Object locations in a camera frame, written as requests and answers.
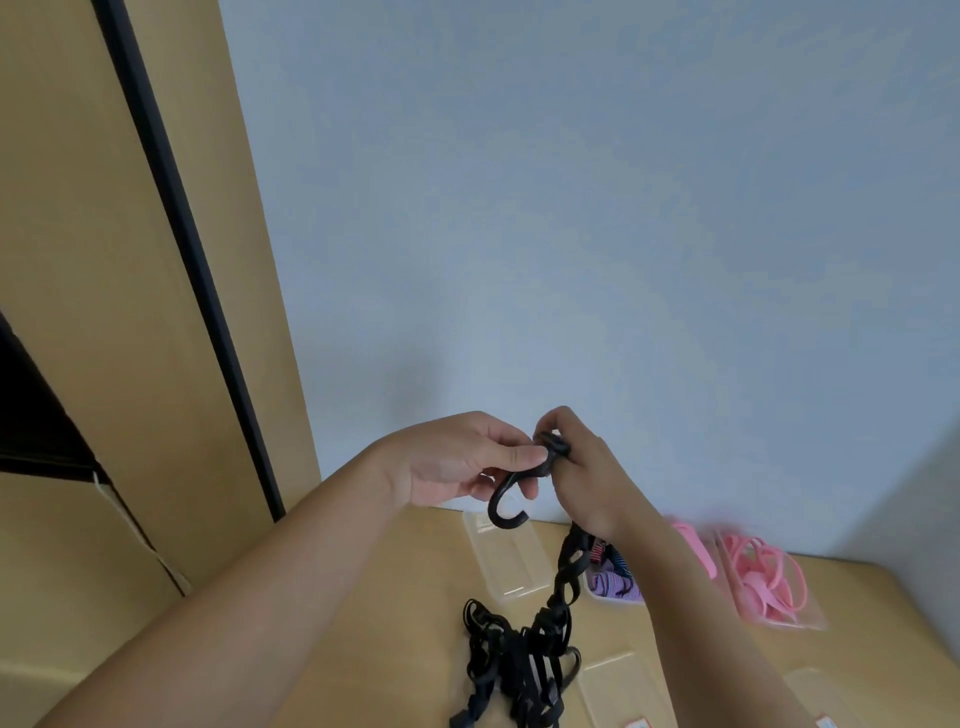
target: black plastic hook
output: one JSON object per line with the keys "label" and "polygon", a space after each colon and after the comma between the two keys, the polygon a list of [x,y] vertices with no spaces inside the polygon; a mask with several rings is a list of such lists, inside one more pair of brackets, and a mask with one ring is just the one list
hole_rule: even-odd
{"label": "black plastic hook", "polygon": [[534,436],[534,442],[546,448],[546,460],[528,471],[508,473],[503,482],[493,491],[490,503],[487,505],[487,516],[490,518],[491,523],[497,528],[520,528],[527,522],[527,519],[530,518],[527,516],[526,511],[520,511],[509,519],[500,516],[500,514],[496,512],[496,509],[503,495],[524,478],[547,477],[553,470],[553,464],[557,458],[561,456],[566,457],[570,454],[570,445],[560,437],[560,435],[555,435],[553,432],[538,432]]}

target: wooden panel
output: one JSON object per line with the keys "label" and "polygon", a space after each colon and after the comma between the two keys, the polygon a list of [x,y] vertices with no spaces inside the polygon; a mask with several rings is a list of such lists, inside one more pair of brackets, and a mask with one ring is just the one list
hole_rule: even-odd
{"label": "wooden panel", "polygon": [[[534,527],[547,553],[558,553],[567,526]],[[752,628],[777,669],[822,670],[871,728],[960,725],[960,667],[896,581],[865,564],[801,563],[830,629]],[[320,716],[357,726],[446,725],[451,688],[466,667],[461,610],[469,597],[496,606],[461,514],[408,509],[378,547],[275,728],[308,728]],[[516,626],[529,624],[545,599],[544,592],[534,593],[495,611]],[[572,642],[586,663],[635,650],[666,697],[645,608],[585,595],[572,609]],[[564,728],[590,726],[576,686],[564,694],[564,704]],[[484,724],[510,725],[492,716]]]}
{"label": "wooden panel", "polygon": [[203,582],[271,519],[90,3],[0,4],[0,94],[0,310]]}
{"label": "wooden panel", "polygon": [[216,0],[127,0],[287,508],[320,482]]}
{"label": "wooden panel", "polygon": [[180,598],[88,483],[0,473],[0,723],[29,726]]}

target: dark gap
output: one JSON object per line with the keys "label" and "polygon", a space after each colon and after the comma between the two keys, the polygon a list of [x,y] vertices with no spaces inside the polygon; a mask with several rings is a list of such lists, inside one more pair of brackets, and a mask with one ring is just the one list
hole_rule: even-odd
{"label": "dark gap", "polygon": [[[22,342],[0,313],[0,471],[104,483],[143,540],[154,548],[150,537],[113,488],[107,471],[67,415],[57,395],[47,384]],[[180,596],[184,596],[174,575],[160,563]]]}

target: forearm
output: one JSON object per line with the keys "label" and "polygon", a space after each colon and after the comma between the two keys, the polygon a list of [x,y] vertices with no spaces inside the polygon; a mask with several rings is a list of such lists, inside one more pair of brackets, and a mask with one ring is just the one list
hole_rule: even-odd
{"label": "forearm", "polygon": [[681,728],[809,728],[810,716],[683,537],[637,494],[617,547],[649,608]]}
{"label": "forearm", "polygon": [[396,511],[361,454],[39,724],[266,726]]}

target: wooden table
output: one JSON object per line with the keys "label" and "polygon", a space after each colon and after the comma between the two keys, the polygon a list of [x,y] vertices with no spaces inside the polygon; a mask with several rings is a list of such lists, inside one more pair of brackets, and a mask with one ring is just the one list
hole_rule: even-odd
{"label": "wooden table", "polygon": [[[568,526],[534,523],[551,562]],[[782,674],[816,667],[870,728],[960,725],[960,667],[887,571],[801,559],[827,619],[825,632],[751,627]],[[464,602],[479,598],[514,626],[546,593],[507,609],[487,592],[460,513],[407,509],[392,525],[277,718],[276,728],[446,726],[466,666]],[[645,608],[582,597],[572,642],[589,664],[637,652],[666,698]],[[564,694],[566,728],[590,722],[577,687]],[[479,728],[510,725],[492,705]]]}

